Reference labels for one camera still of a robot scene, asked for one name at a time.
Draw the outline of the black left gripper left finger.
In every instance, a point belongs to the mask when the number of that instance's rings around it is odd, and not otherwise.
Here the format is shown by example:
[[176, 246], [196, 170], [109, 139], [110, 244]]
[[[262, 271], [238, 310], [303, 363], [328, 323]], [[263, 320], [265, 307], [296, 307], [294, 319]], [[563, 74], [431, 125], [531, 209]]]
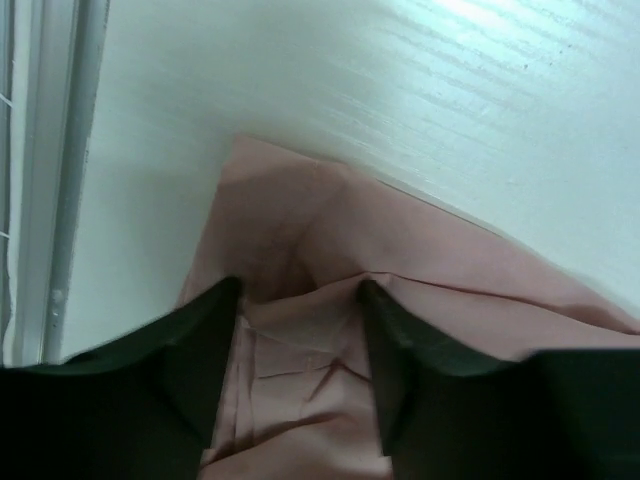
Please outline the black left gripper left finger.
[[61, 364], [1, 371], [5, 479], [194, 479], [211, 445], [241, 283]]

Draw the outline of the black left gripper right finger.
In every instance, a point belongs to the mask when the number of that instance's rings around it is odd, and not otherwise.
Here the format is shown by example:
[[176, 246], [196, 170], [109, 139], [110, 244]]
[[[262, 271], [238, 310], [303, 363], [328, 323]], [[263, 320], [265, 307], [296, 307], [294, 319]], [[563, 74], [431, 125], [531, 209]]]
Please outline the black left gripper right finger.
[[542, 350], [503, 361], [409, 313], [372, 280], [357, 299], [395, 478], [638, 477], [637, 350]]

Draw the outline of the pink drawstring trousers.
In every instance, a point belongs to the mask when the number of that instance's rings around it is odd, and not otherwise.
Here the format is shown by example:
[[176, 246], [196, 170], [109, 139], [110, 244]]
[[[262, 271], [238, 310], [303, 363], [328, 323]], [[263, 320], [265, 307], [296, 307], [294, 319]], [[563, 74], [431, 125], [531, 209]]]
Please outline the pink drawstring trousers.
[[203, 479], [395, 479], [381, 452], [355, 291], [501, 359], [627, 347], [639, 323], [511, 242], [361, 175], [236, 140], [181, 293], [244, 298]]

